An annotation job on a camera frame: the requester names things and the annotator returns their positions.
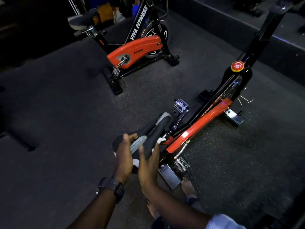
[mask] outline forearm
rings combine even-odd
[[[174,199],[155,184],[144,188],[143,192],[159,214],[173,228],[204,229],[210,220],[209,215],[198,212]]]
[[[68,229],[106,228],[116,204],[113,190],[104,188]]]

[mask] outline white shoe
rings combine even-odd
[[[126,18],[120,13],[120,11],[116,11],[116,13],[113,16],[113,23],[117,24],[119,22],[124,21]]]

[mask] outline hand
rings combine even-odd
[[[130,151],[131,142],[138,138],[138,135],[124,134],[123,141],[120,143],[116,151],[116,171],[114,173],[114,180],[118,183],[126,184],[129,175],[132,173],[132,153]]]
[[[149,190],[151,186],[157,184],[157,173],[159,168],[160,157],[159,144],[156,143],[154,151],[148,161],[145,159],[143,145],[139,147],[139,154],[140,165],[138,176],[143,194],[146,195],[147,190]]]

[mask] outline speckled floor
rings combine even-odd
[[[180,64],[160,60],[132,74],[120,96],[99,73],[104,54],[91,39],[0,74],[13,129],[38,146],[27,153],[9,138],[0,141],[0,228],[65,228],[112,173],[116,135],[171,111],[177,98],[190,105],[190,117],[198,93],[215,88],[240,54],[175,13],[167,20]],[[244,111],[243,126],[218,118],[184,154],[202,207],[247,228],[265,213],[281,217],[305,187],[305,89],[259,62],[253,70],[245,96],[254,101],[232,107]],[[183,198],[179,189],[173,194]],[[152,220],[132,176],[108,228],[149,228]]]

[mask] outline black watch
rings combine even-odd
[[[99,182],[99,185],[96,189],[96,194],[98,194],[105,187],[114,191],[114,195],[116,196],[116,203],[119,203],[125,192],[122,183],[117,183],[112,178],[104,177]]]

